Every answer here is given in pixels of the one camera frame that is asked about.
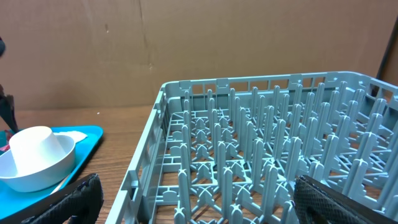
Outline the red snack wrapper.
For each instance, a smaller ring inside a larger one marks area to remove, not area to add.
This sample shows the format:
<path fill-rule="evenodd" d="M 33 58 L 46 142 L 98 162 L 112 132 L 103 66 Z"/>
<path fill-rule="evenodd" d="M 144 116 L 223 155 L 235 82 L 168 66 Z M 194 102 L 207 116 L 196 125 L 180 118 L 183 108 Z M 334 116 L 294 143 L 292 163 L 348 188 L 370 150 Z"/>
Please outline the red snack wrapper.
<path fill-rule="evenodd" d="M 1 152 L 6 152 L 10 149 L 10 146 L 8 144 L 6 144 L 5 146 L 1 146 L 0 147 L 0 151 Z"/>

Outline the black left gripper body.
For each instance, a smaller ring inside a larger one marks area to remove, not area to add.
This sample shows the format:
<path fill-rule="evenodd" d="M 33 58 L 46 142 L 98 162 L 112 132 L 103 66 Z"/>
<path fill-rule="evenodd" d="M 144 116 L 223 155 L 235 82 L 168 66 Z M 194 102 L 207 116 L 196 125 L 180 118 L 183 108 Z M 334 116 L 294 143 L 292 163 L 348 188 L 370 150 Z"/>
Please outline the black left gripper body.
<path fill-rule="evenodd" d="M 19 128 L 17 126 L 15 117 L 15 104 L 14 97 L 10 94 L 5 94 L 2 85 L 1 88 L 1 118 L 10 127 L 13 133 L 18 133 Z"/>

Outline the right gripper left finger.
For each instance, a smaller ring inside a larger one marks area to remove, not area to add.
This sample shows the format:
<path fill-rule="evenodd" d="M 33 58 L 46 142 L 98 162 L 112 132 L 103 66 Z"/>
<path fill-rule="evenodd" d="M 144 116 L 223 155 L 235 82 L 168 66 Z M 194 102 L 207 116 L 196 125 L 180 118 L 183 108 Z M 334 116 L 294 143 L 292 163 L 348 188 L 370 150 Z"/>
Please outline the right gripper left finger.
<path fill-rule="evenodd" d="M 89 174 L 33 205 L 1 219 L 1 223 L 95 223 L 104 203 L 98 174 Z"/>

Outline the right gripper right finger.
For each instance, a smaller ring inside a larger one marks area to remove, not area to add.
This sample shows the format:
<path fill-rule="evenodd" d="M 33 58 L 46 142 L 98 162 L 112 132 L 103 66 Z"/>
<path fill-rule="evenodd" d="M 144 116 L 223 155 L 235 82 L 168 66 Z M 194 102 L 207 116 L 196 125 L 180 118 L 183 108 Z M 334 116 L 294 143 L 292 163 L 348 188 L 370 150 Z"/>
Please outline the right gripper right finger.
<path fill-rule="evenodd" d="M 397 224 L 307 175 L 296 178 L 293 201 L 300 224 Z"/>

